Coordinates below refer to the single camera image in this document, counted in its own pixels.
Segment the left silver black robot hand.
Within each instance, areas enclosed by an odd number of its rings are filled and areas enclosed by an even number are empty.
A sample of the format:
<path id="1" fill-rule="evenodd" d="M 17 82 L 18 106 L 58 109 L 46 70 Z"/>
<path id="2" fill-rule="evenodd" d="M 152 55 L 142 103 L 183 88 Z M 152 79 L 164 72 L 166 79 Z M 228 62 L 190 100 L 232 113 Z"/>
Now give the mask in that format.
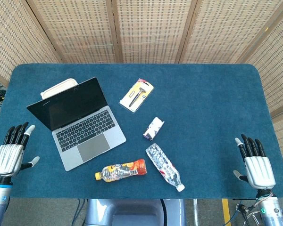
<path id="1" fill-rule="evenodd" d="M 28 122 L 11 127 L 5 134 L 0 146 L 0 177 L 13 177 L 21 170 L 34 167 L 40 160 L 39 156 L 23 163 L 23 156 L 31 133 L 35 126 Z"/>

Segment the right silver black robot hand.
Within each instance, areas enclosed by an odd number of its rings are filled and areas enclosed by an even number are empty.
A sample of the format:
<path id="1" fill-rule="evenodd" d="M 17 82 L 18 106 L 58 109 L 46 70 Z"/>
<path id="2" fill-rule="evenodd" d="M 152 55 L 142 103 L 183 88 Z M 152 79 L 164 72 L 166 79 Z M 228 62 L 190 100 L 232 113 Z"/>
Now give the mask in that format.
<path id="1" fill-rule="evenodd" d="M 272 189 L 276 182 L 272 166 L 262 143 L 258 139 L 251 139 L 244 134 L 241 135 L 243 141 L 235 138 L 235 142 L 240 150 L 242 160 L 246 169 L 246 175 L 234 170 L 234 175 L 240 180 L 250 184 L 254 189 Z"/>

